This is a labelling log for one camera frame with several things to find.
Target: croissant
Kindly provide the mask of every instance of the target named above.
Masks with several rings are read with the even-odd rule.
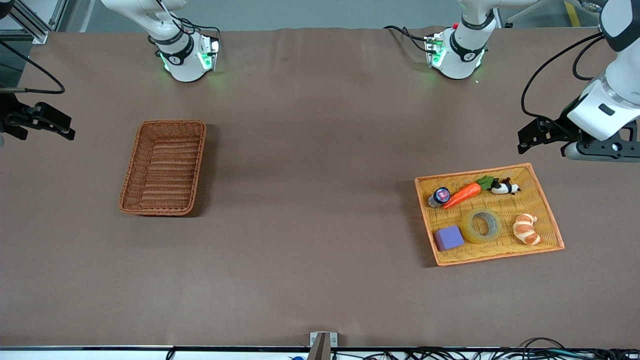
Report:
[[[534,231],[533,223],[538,221],[535,215],[522,214],[516,218],[513,224],[513,234],[527,245],[535,245],[540,242],[540,236]]]

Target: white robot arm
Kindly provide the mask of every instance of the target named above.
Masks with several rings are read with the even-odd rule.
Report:
[[[523,154],[532,146],[568,142],[572,160],[640,162],[640,0],[609,0],[600,14],[602,36],[617,53],[560,117],[537,117],[518,132]],[[622,137],[620,129],[627,129]]]
[[[195,81],[215,69],[219,39],[188,31],[180,18],[171,13],[183,8],[187,0],[102,0],[102,3],[149,33],[160,49],[165,69],[176,80]]]
[[[427,37],[427,63],[452,79],[469,77],[480,66],[486,42],[497,27],[493,9],[525,7],[537,0],[456,0],[462,6],[457,28]]]

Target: wicker basket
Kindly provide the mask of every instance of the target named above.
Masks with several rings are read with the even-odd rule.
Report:
[[[511,183],[518,184],[522,190],[516,195],[496,195],[489,191],[483,191],[479,195],[449,209],[431,208],[427,205],[427,198],[437,188],[445,186],[451,193],[455,193],[466,184],[472,183],[485,175],[501,179],[510,177]],[[418,177],[415,180],[415,186],[418,191],[422,217],[427,228],[433,255],[439,266],[564,249],[564,243],[556,220],[551,213],[547,198],[542,192],[542,187],[533,172],[531,164],[526,163],[457,174]],[[481,207],[494,210],[500,217],[503,230],[498,239],[483,245],[476,245],[466,241],[462,246],[439,251],[433,237],[434,232],[444,227],[458,224],[464,214]],[[513,235],[512,227],[515,218],[522,213],[530,213],[538,217],[534,228],[542,239],[539,244],[525,245]],[[480,219],[477,219],[477,222],[474,220],[474,227],[481,232],[488,230],[486,223]]]
[[[186,215],[195,203],[207,134],[203,122],[151,120],[138,128],[120,193],[120,211]]]

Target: blue cube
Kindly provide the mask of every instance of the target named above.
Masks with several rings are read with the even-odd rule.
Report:
[[[436,231],[435,238],[436,245],[438,245],[438,250],[440,251],[453,249],[465,243],[460,233],[460,228],[457,225]]]

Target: table surface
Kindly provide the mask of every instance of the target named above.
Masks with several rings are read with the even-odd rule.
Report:
[[[529,76],[593,32],[498,30],[462,81],[388,31],[224,33],[219,72],[195,83],[144,34],[50,34],[31,57],[67,92],[20,99],[63,110],[77,136],[0,149],[0,343],[297,345],[326,330],[347,346],[638,346],[640,167],[516,151]],[[532,110],[579,94],[574,56],[536,80]],[[601,42],[580,71],[613,56]],[[22,85],[54,86],[33,67]],[[118,211],[149,119],[208,124],[191,216]],[[413,179],[524,162],[566,249],[434,266]]]

